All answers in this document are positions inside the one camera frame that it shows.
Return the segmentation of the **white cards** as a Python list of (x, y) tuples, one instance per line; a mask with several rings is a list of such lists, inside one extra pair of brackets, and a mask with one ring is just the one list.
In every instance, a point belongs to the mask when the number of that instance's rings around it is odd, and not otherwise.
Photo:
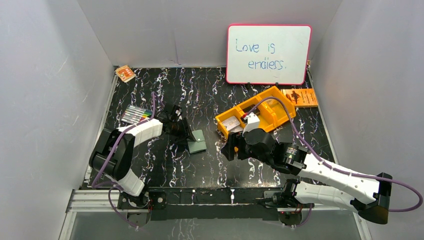
[(244, 130), (240, 121), (235, 116), (225, 119), (222, 124), (228, 133), (239, 133)]

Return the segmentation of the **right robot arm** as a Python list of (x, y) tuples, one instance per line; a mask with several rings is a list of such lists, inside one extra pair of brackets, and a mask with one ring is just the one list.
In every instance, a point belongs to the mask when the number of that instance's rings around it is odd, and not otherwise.
[(344, 167), (338, 172), (337, 164), (294, 143), (279, 142), (261, 128), (230, 133), (220, 151), (228, 161), (253, 158), (279, 173), (320, 182), (288, 179), (280, 192), (264, 194), (261, 203), (267, 208), (321, 204), (350, 210), (375, 224), (388, 223), (392, 187), (388, 181), (361, 177)]

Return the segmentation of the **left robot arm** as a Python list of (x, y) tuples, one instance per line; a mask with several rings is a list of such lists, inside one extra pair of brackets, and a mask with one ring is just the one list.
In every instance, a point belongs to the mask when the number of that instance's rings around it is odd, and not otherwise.
[(181, 116), (179, 106), (166, 104), (163, 110), (138, 123), (101, 132), (88, 162), (98, 173), (91, 186), (95, 188), (100, 176), (105, 175), (114, 186), (130, 195), (129, 200), (135, 207), (147, 206), (150, 198), (143, 191), (145, 184), (131, 169), (133, 151), (162, 134), (173, 136), (177, 143), (187, 144), (192, 153), (205, 148), (204, 145), (194, 146), (205, 140), (202, 131), (191, 129), (188, 120)]

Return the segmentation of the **orange divided bin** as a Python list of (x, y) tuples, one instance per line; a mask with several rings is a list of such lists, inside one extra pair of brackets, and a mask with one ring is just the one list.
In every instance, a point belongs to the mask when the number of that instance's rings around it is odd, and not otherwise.
[(259, 119), (259, 128), (269, 133), (282, 124), (288, 122), (289, 117), (296, 117), (295, 105), (282, 93), (280, 89), (276, 86), (272, 86), (217, 115), (215, 117), (217, 121), (217, 130), (222, 133), (225, 138), (228, 137), (230, 132), (234, 132), (236, 130), (242, 131), (247, 125), (247, 122), (243, 119), (244, 114), (252, 109), (259, 101), (267, 97), (275, 97), (281, 100), (286, 106), (289, 114), (286, 114), (283, 106), (277, 100), (268, 99), (261, 103), (261, 105), (253, 111)]

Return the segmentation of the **green card holder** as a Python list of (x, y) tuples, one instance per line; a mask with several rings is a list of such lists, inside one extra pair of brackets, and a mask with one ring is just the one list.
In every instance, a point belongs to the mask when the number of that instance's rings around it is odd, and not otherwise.
[(203, 152), (207, 149), (206, 139), (202, 130), (194, 130), (187, 139), (188, 151), (190, 154)]

